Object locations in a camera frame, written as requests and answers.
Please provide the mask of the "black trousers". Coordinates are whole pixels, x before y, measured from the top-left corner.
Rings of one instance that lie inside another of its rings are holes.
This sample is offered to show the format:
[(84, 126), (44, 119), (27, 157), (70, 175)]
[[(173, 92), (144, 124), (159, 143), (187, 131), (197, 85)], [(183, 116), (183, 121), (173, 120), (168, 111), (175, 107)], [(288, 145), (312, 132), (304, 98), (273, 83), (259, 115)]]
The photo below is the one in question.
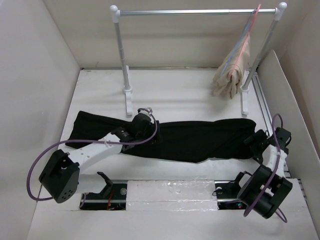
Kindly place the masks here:
[[(86, 146), (84, 140), (100, 140), (128, 124), (125, 120), (79, 111), (67, 146), (82, 148)], [(187, 163), (200, 163), (210, 158), (250, 159), (253, 155), (244, 141), (255, 133), (256, 125), (255, 121), (246, 118), (162, 122), (157, 142), (136, 145), (123, 153)]]

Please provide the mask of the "blue clothes hanger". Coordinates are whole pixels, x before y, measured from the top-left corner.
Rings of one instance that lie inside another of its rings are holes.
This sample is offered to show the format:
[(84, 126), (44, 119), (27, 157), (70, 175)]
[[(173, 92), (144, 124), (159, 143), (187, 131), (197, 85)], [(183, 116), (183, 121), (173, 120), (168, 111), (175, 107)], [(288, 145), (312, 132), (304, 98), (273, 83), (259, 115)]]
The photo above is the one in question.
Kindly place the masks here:
[(222, 76), (222, 74), (225, 72), (227, 66), (230, 64), (230, 61), (231, 61), (231, 58), (235, 55), (236, 53), (236, 50), (238, 49), (238, 47), (240, 46), (240, 43), (242, 42), (242, 40), (247, 40), (248, 39), (248, 35), (250, 34), (250, 31), (251, 31), (251, 28), (252, 28), (252, 25), (254, 24), (255, 22), (255, 19), (258, 15), (258, 12), (259, 12), (259, 9), (260, 9), (261, 5), (259, 4), (257, 8), (255, 8), (249, 18), (247, 19), (247, 22), (246, 24), (244, 25), (244, 28), (242, 30), (242, 33), (238, 39), (238, 41), (236, 42), (235, 46), (233, 47), (232, 51), (230, 52), (230, 56), (227, 58), (227, 61), (226, 63), (223, 65), (223, 69), (220, 73), (220, 77)]

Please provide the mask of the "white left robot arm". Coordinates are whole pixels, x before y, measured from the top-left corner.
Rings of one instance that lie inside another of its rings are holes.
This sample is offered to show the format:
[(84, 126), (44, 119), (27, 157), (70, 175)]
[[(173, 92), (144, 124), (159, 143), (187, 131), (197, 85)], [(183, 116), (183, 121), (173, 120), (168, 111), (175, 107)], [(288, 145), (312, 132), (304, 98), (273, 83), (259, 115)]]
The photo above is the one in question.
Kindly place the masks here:
[(153, 143), (159, 130), (159, 121), (143, 109), (131, 122), (113, 129), (99, 140), (85, 140), (86, 146), (69, 152), (61, 149), (53, 152), (39, 181), (58, 204), (76, 193), (95, 193), (100, 198), (107, 198), (113, 182), (101, 171), (94, 175), (84, 171), (110, 156)]

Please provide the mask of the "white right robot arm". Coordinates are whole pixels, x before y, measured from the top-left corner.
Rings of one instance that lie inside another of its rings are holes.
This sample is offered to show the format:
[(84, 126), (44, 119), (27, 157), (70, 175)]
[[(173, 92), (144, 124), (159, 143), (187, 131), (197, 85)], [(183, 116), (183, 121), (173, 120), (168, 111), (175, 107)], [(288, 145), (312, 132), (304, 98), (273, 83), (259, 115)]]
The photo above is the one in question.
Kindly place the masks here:
[(259, 163), (259, 167), (247, 181), (240, 179), (231, 184), (232, 193), (247, 206), (245, 217), (251, 211), (265, 219), (282, 212), (279, 206), (293, 187), (284, 173), (291, 139), (289, 131), (276, 127), (271, 136), (259, 130), (244, 141), (252, 158)]

